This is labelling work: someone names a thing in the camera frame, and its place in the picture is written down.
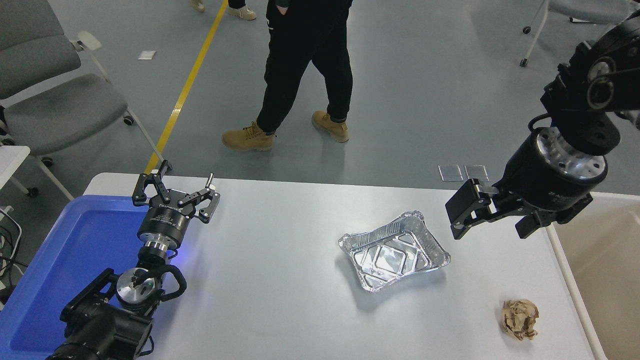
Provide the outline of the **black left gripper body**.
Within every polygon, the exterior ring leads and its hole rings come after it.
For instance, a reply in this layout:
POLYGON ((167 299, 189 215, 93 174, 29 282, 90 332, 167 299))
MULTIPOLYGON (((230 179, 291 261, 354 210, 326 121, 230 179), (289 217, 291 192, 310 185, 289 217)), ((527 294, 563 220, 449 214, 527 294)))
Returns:
POLYGON ((151 200, 137 237, 146 242, 153 236, 163 236, 168 239, 169 248, 180 248, 193 217, 192 204, 179 207, 176 201, 163 203, 161 200, 151 200))

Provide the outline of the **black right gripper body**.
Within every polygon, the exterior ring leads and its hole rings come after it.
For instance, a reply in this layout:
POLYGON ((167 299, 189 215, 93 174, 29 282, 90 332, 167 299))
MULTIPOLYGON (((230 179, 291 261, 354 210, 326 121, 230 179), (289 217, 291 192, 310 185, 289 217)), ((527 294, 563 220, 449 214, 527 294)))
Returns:
POLYGON ((606 175, 604 156, 576 150, 559 130, 535 130, 507 161, 494 187, 532 207, 557 212, 585 198, 606 175))

